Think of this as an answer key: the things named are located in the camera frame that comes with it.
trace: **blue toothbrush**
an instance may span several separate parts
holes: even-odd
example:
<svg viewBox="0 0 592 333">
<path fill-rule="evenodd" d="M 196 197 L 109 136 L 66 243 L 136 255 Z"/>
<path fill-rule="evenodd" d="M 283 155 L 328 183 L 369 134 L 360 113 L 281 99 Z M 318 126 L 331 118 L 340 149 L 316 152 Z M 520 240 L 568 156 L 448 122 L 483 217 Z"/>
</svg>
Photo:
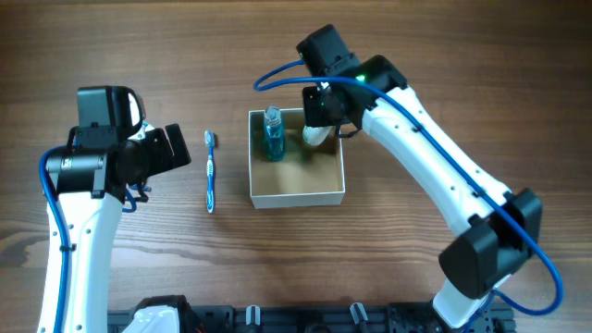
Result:
<svg viewBox="0 0 592 333">
<path fill-rule="evenodd" d="M 205 145 L 210 150 L 209 155 L 207 156 L 207 166 L 205 168 L 207 175 L 207 195 L 205 196 L 205 202 L 207 204 L 208 213 L 214 213 L 214 206 L 216 205 L 214 197 L 214 178 L 216 177 L 216 165 L 214 164 L 214 146 L 216 143 L 214 133 L 211 130 L 207 130 L 203 134 L 203 139 L 205 140 Z"/>
</svg>

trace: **white box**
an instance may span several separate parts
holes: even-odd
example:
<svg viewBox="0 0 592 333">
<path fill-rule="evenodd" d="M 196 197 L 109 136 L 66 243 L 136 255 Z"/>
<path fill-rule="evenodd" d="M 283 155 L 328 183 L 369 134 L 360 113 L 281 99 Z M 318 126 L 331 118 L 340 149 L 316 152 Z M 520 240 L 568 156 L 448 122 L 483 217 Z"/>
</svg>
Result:
<svg viewBox="0 0 592 333">
<path fill-rule="evenodd" d="M 265 154 L 264 110 L 249 112 L 249 184 L 256 209 L 341 204 L 345 194 L 341 139 L 330 135 L 318 147 L 302 140 L 301 108 L 282 109 L 286 155 L 270 162 Z"/>
</svg>

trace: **wooden table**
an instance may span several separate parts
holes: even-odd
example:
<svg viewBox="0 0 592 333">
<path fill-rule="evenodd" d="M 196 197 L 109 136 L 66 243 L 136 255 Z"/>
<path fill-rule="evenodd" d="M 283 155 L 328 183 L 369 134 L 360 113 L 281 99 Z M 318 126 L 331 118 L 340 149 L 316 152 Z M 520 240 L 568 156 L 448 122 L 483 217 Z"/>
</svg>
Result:
<svg viewBox="0 0 592 333">
<path fill-rule="evenodd" d="M 150 202 L 119 223 L 109 309 L 166 294 L 235 306 L 430 300 L 452 234 L 365 134 L 343 143 L 341 206 L 252 207 L 247 111 L 302 105 L 302 86 L 254 92 L 252 84 L 296 59 L 295 45 L 329 22 L 361 59 L 390 59 L 477 164 L 542 198 L 540 244 L 562 272 L 566 298 L 547 317 L 518 314 L 519 331 L 589 330 L 590 13 L 585 1 L 0 7 L 0 331 L 37 327 L 48 247 L 39 158 L 77 124 L 77 88 L 100 84 L 140 92 L 158 127 L 178 122 L 193 160 L 151 179 Z M 205 210 L 204 130 L 220 142 L 213 215 Z M 537 259 L 503 289 L 532 307 L 554 293 Z"/>
</svg>

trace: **toothbrush handle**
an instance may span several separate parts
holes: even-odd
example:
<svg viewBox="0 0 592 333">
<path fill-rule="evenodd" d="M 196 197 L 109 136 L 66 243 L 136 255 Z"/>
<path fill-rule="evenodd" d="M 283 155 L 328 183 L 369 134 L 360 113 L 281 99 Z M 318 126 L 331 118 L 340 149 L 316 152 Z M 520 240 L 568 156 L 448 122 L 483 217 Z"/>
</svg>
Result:
<svg viewBox="0 0 592 333">
<path fill-rule="evenodd" d="M 216 167 L 214 164 L 214 157 L 210 154 L 207 158 L 207 195 L 205 200 L 207 203 L 208 213 L 214 213 L 216 199 L 214 196 L 214 177 L 216 176 Z"/>
</svg>

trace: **blue cable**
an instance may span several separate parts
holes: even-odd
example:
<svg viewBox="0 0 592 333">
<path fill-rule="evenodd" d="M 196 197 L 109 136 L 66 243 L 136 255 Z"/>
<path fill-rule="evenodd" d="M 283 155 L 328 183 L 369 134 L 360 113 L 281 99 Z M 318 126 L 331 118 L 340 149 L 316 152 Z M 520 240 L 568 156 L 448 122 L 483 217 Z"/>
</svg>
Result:
<svg viewBox="0 0 592 333">
<path fill-rule="evenodd" d="M 47 153 L 43 154 L 41 161 L 39 162 L 39 178 L 41 179 L 41 185 L 43 186 L 43 192 L 45 193 L 45 197 L 47 198 L 47 203 L 49 204 L 49 207 L 52 210 L 52 214 L 54 214 L 55 223 L 57 224 L 57 229 L 59 230 L 59 238 L 62 243 L 61 247 L 69 248 L 70 239 L 68 235 L 68 229 L 66 228 L 66 222 L 64 221 L 62 214 L 59 212 L 59 209 L 57 209 L 56 194 L 54 193 L 54 189 L 51 185 L 49 174 L 45 169 L 49 155 L 55 152 L 56 150 L 62 148 L 64 147 L 56 147 L 54 149 L 50 149 Z M 56 333 L 62 331 L 62 326 L 64 324 L 64 316 L 66 311 L 66 297 L 68 295 L 67 291 L 69 276 L 69 260 L 70 251 L 62 251 L 62 269 L 59 278 L 59 292 L 57 293 L 57 307 L 55 309 L 54 332 Z"/>
<path fill-rule="evenodd" d="M 121 208 L 121 211 L 123 213 L 135 212 L 136 209 L 138 209 L 138 205 L 136 204 L 136 199 L 133 198 L 133 195 L 131 195 L 131 192 L 128 189 L 126 189 L 126 199 L 128 199 L 129 203 L 131 204 L 131 208 L 123 207 L 123 208 Z"/>
<path fill-rule="evenodd" d="M 358 87 L 365 88 L 366 90 L 374 93 L 376 96 L 384 99 L 394 108 L 396 108 L 399 112 L 401 112 L 409 121 L 417 128 L 420 129 L 419 131 L 424 135 L 424 137 L 434 146 L 434 148 L 444 157 L 444 159 L 461 175 L 461 177 L 466 180 L 466 182 L 475 190 L 475 192 L 482 194 L 481 197 L 483 200 L 488 203 L 493 210 L 501 216 L 512 229 L 523 239 L 523 241 L 528 245 L 530 249 L 533 250 L 534 253 L 540 258 L 543 262 L 545 267 L 549 270 L 551 277 L 553 278 L 553 282 L 555 283 L 555 299 L 548 307 L 540 310 L 532 310 L 523 307 L 522 305 L 516 303 L 515 301 L 511 300 L 508 296 L 506 296 L 503 292 L 499 290 L 493 290 L 492 292 L 495 295 L 501 297 L 503 301 L 509 304 L 514 309 L 526 314 L 526 315 L 547 315 L 551 312 L 555 311 L 560 305 L 563 300 L 563 282 L 561 280 L 561 275 L 555 265 L 550 261 L 547 257 L 545 252 L 537 245 L 537 243 L 526 233 L 526 231 L 511 217 L 508 213 L 506 213 L 501 206 L 499 206 L 491 197 L 483 191 L 483 189 L 476 183 L 476 181 L 466 172 L 464 169 L 446 152 L 446 150 L 436 141 L 436 139 L 423 127 L 421 123 L 415 119 L 415 117 L 405 109 L 401 104 L 395 101 L 392 97 L 388 96 L 386 93 L 380 91 L 379 89 L 360 82 L 358 80 L 350 79 L 350 78 L 342 78 L 342 77 L 321 77 L 321 78 L 291 78 L 291 79 L 284 79 L 284 80 L 277 80 L 271 83 L 267 83 L 264 86 L 260 86 L 260 84 L 264 81 L 269 79 L 270 77 L 274 76 L 275 74 L 279 73 L 282 70 L 287 68 L 292 68 L 295 66 L 303 65 L 304 61 L 298 60 L 286 64 L 278 69 L 274 69 L 271 72 L 265 74 L 259 80 L 257 80 L 253 84 L 253 88 L 258 92 L 264 92 L 282 85 L 286 84 L 294 84 L 294 83 L 316 83 L 320 84 L 322 82 L 326 83 L 335 83 L 335 84 L 350 84 L 356 85 Z"/>
</svg>

